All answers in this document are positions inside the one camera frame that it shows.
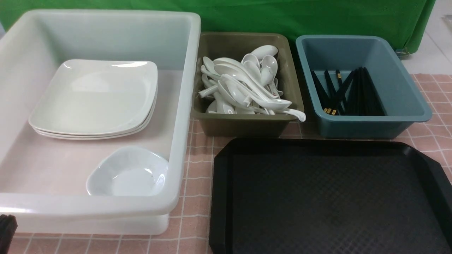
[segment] stack of plates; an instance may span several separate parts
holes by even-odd
[[[153,62],[69,60],[55,73],[28,122],[40,135],[70,140],[127,136],[151,120]]]

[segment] olive green tray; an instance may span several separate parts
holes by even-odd
[[[229,33],[205,32],[199,39],[197,73],[192,97],[192,116],[199,120],[207,136],[279,136],[290,121],[297,120],[292,115],[229,115],[205,113],[210,101],[200,98],[198,92],[204,89],[200,67],[204,56],[214,60],[229,57],[241,61],[246,53],[263,45],[274,45],[279,52],[278,89],[284,92],[282,99],[292,101],[289,108],[304,111],[298,85],[297,73],[292,53],[286,37],[275,33]]]

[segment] plastic tray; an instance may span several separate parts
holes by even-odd
[[[452,186],[398,142],[235,139],[214,161],[214,254],[450,254]]]
[[[195,76],[192,116],[199,119],[202,130],[207,136],[274,136],[281,135],[290,121],[297,120],[292,115],[226,115],[205,113],[210,102],[202,99],[198,91],[204,89],[200,67],[202,58],[212,60],[230,57],[238,61],[246,53],[262,45],[274,45],[278,48],[278,87],[284,92],[283,99],[292,101],[290,108],[304,111],[297,73],[287,38],[275,33],[201,33],[199,38],[198,64]]]
[[[392,139],[414,122],[432,117],[432,110],[386,40],[375,36],[304,35],[296,45],[320,135]],[[340,70],[345,80],[358,67],[368,69],[386,116],[331,116],[323,112],[311,71],[321,77],[325,70]]]

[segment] plastic bin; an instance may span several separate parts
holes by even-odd
[[[197,73],[195,75],[192,116],[199,119],[207,136],[279,136],[290,121],[297,120],[292,115],[240,115],[205,113],[210,101],[199,97],[204,89],[200,67],[202,58],[216,59],[229,57],[241,61],[246,53],[262,45],[278,48],[278,88],[284,92],[282,98],[292,101],[290,108],[304,111],[297,74],[287,38],[274,33],[201,33],[198,49]]]
[[[195,13],[94,9],[32,10],[9,29],[0,40],[0,214],[16,216],[18,232],[159,235],[168,228],[184,172],[200,30]],[[35,133],[28,117],[69,59],[154,62],[159,87],[149,125],[99,141]],[[123,146],[169,161],[161,192],[89,196],[88,176]]]
[[[321,136],[392,139],[414,122],[426,122],[432,117],[427,102],[386,40],[373,36],[304,35],[296,45]],[[344,80],[361,66],[368,69],[386,116],[332,116],[323,112],[311,71],[323,75],[325,70],[339,69]]]

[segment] white plastic bin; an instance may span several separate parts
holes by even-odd
[[[201,20],[197,14],[134,10],[34,10],[0,40],[0,214],[19,232],[160,234],[184,171]],[[152,61],[155,111],[145,130],[104,141],[39,136],[28,116],[69,59]],[[164,156],[169,170],[152,197],[88,196],[85,181],[121,146]]]

